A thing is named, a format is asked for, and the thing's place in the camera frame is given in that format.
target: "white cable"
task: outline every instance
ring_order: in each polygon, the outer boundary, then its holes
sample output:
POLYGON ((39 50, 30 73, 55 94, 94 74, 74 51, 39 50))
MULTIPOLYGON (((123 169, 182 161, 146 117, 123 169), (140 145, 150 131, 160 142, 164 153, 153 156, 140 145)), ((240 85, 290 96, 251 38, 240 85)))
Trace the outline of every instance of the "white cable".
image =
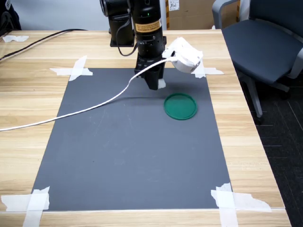
POLYGON ((143 69, 142 71, 140 71, 139 73, 137 73, 136 75, 134 75, 129 81, 128 81, 128 84, 127 86, 116 96, 112 97, 111 99, 103 102, 103 103, 100 103, 98 105, 95 105, 95 106, 92 106, 90 108, 87 108, 87 109, 84 109, 84 110, 80 110, 80 111, 77 111, 77 112, 73 112, 73 113, 69 113, 69 114, 66 114, 66 115, 62 115, 62 116, 59 116, 59 117, 55 117, 55 118, 52 118, 52 119, 48 119, 48 120, 45 120, 45 121, 41 121, 41 122, 36 122, 36 123, 32 123, 32 124, 26 124, 26 125, 21 125, 21 126, 16 126, 16 127, 11 127, 11 128, 7 128, 7 129, 0 129, 0 131, 9 131, 9 130, 14 130, 14 129, 22 129, 22 128, 27 128, 27 127, 31 127, 31 126, 35 126, 35 125, 40 125, 40 124, 45 124, 45 123, 48 123, 48 122, 52 122, 52 121, 55 121, 55 120, 58 120, 58 119, 61 119, 61 118, 64 118, 64 117, 69 117, 69 116, 73 116, 73 115, 76 115, 76 114, 80 114, 80 113, 83 113, 83 112, 86 112, 86 111, 89 111, 89 110, 92 110, 92 109, 95 109, 95 108, 98 108, 100 106, 103 106, 111 101, 113 101, 114 99, 118 98, 120 95, 122 95, 123 92, 126 91, 126 89, 128 89, 130 83, 132 82, 133 79, 135 79, 137 76, 141 75, 142 73, 144 73, 145 71, 151 69, 152 67, 156 66, 156 65, 159 65, 159 64, 162 64, 164 62, 168 62, 168 61, 177 61, 178 59, 176 57, 170 57, 170 58, 167 58, 167 59, 163 59, 159 62, 156 62, 148 67, 146 67, 145 69, 143 69))

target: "label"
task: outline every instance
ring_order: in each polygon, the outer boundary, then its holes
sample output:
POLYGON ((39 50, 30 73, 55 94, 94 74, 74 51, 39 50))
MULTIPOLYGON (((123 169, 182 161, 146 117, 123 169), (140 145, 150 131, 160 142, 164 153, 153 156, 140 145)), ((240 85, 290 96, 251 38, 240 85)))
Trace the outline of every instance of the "label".
POLYGON ((169 0, 169 10, 175 11, 180 9, 179 0, 169 0))
POLYGON ((135 24, 135 25, 137 32, 141 32, 141 33, 153 32, 161 28, 161 19, 150 24, 145 24, 145 25, 135 24))
POLYGON ((6 2, 5 2, 6 9, 9 10, 10 6, 11 6, 10 0, 6 0, 6 2))

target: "yellow label on robot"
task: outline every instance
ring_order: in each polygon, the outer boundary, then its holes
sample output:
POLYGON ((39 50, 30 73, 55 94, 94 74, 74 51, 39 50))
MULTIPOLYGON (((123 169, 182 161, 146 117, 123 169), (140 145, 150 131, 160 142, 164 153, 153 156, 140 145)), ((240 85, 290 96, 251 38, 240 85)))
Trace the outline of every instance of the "yellow label on robot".
POLYGON ((145 24, 145 25, 135 24, 135 26, 137 32, 141 32, 141 33, 153 32, 161 27, 161 19, 150 24, 145 24))

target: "wooden table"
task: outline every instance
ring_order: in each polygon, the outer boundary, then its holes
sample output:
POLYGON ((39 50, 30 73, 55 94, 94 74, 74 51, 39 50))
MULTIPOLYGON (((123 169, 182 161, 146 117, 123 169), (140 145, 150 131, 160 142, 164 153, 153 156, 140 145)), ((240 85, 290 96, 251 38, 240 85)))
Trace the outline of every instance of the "wooden table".
MULTIPOLYGON (((29 39, 23 43, 1 40, 0 56, 50 33, 13 32, 12 35, 29 35, 29 39)), ((184 37, 203 51, 205 67, 216 67, 224 72, 224 75, 207 76, 207 81, 233 191, 250 193, 273 208, 272 213, 237 211, 239 226, 290 226, 221 31, 166 31, 165 35, 168 44, 177 37, 184 37)), ((109 40, 107 32, 70 32, 1 61, 0 127, 28 124, 57 115, 69 77, 57 76, 49 68, 72 68, 84 55, 88 56, 87 68, 133 68, 137 54, 123 57, 117 48, 109 46, 109 40)), ((0 132, 0 195, 31 193, 52 128, 53 122, 0 132)), ((0 226, 22 226, 25 214, 5 213, 5 209, 0 202, 0 226)), ((40 226, 55 225, 220 227, 221 223, 218 209, 45 212, 40 226)))

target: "black bag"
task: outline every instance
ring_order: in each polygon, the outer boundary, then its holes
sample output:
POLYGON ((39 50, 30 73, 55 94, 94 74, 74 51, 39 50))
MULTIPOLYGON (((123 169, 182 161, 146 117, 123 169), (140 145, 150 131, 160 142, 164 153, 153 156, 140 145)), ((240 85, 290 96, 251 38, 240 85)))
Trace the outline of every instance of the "black bag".
POLYGON ((0 0, 0 36, 12 30, 21 30, 19 16, 10 0, 0 0))

